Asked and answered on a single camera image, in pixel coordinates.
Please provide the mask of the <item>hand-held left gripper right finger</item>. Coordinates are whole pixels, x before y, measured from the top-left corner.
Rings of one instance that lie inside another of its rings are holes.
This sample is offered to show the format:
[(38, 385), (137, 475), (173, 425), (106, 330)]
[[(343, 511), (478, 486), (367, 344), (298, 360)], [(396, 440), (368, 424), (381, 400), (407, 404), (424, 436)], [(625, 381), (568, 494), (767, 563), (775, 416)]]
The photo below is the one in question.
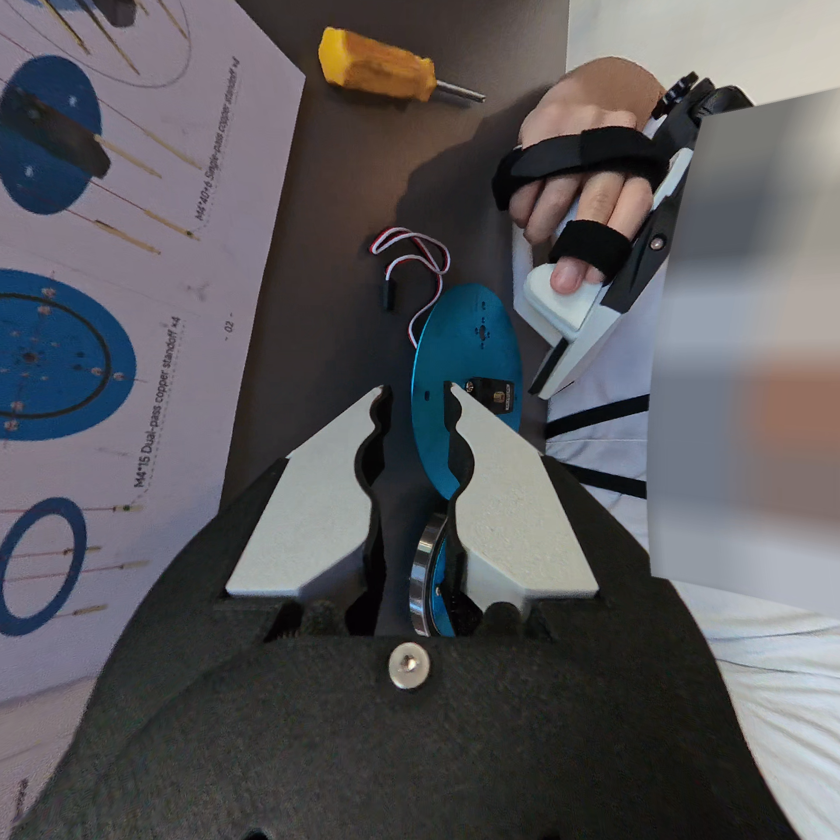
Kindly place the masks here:
[(450, 469), (465, 449), (451, 523), (465, 554), (458, 588), (483, 613), (599, 592), (538, 450), (460, 385), (448, 386)]

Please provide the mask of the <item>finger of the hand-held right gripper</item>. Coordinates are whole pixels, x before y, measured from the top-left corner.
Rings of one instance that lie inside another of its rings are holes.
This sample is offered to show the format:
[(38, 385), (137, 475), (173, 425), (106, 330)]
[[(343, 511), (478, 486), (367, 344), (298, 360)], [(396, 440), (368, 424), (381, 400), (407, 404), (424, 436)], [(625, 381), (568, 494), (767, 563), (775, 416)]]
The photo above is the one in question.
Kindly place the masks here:
[(611, 308), (596, 308), (584, 320), (574, 340), (560, 339), (543, 358), (528, 393), (547, 401), (578, 380), (595, 360), (623, 314)]

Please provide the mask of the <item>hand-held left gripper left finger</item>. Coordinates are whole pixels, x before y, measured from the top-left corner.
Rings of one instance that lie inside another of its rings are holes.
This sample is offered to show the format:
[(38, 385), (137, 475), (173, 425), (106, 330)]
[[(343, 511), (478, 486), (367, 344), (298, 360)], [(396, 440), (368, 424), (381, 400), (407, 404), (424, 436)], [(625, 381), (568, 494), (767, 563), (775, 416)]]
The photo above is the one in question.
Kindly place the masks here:
[(235, 600), (329, 603), (352, 636), (375, 633), (386, 580), (382, 511), (392, 388), (378, 385), (286, 457), (225, 585)]

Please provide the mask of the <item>black servo motor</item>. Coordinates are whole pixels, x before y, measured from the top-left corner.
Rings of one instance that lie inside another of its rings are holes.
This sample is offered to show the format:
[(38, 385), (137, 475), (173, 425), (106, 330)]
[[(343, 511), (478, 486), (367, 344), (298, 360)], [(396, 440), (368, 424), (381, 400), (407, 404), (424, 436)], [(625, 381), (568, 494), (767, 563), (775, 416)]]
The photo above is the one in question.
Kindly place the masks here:
[(464, 388), (495, 415), (507, 415), (515, 411), (517, 392), (514, 381), (474, 375), (465, 382)]

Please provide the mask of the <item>blue round bearing base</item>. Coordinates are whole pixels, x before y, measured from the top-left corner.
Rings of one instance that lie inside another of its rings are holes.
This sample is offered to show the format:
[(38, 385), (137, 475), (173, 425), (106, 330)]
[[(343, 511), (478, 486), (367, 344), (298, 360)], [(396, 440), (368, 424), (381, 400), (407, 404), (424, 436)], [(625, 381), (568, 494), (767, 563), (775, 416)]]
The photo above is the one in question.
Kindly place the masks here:
[(414, 632), (424, 637), (455, 637), (442, 594), (445, 578), (447, 517), (433, 511), (416, 545), (408, 585)]

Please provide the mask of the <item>teal round plate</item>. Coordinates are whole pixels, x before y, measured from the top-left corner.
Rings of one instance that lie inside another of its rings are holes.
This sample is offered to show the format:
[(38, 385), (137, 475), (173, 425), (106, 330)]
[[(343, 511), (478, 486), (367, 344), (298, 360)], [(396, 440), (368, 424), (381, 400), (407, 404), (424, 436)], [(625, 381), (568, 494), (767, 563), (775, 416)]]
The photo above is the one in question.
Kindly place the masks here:
[(522, 416), (522, 359), (518, 338), (499, 297), (477, 283), (447, 291), (432, 309), (416, 347), (412, 378), (412, 424), (426, 476), (448, 500), (458, 482), (448, 467), (445, 383), (464, 388), (472, 376), (516, 384), (513, 413), (500, 415), (517, 432)]

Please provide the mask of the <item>yellow-handled screwdriver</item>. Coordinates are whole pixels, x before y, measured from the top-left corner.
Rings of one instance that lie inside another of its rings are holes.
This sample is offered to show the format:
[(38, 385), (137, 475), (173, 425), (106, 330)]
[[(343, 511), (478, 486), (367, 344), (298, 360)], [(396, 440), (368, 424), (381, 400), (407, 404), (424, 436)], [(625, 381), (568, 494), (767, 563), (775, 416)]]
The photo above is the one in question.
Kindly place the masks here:
[(345, 28), (323, 30), (318, 59), (324, 79), (337, 88), (400, 101), (428, 102), (435, 93), (486, 101), (482, 93), (438, 79), (431, 59)]

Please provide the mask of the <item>person's right hand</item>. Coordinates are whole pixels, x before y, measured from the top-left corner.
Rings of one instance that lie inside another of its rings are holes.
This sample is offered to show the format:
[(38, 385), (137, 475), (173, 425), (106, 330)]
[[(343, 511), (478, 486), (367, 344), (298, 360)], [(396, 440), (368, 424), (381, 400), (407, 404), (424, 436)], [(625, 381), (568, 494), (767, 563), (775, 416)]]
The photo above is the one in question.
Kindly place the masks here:
[[(561, 78), (523, 121), (523, 148), (555, 136), (605, 127), (642, 131), (666, 89), (630, 60), (603, 57)], [(653, 205), (651, 185), (621, 173), (558, 175), (525, 185), (511, 197), (509, 214), (531, 247), (547, 242), (578, 202), (576, 219), (604, 224), (633, 240)]]

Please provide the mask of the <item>white instruction manual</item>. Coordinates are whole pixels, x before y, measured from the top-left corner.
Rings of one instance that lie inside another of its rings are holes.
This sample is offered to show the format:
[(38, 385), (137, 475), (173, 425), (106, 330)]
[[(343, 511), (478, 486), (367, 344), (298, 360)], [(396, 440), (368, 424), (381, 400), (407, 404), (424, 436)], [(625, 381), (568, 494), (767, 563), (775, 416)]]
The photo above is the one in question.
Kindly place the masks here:
[(218, 510), (305, 77), (237, 2), (2, 2), (2, 838)]

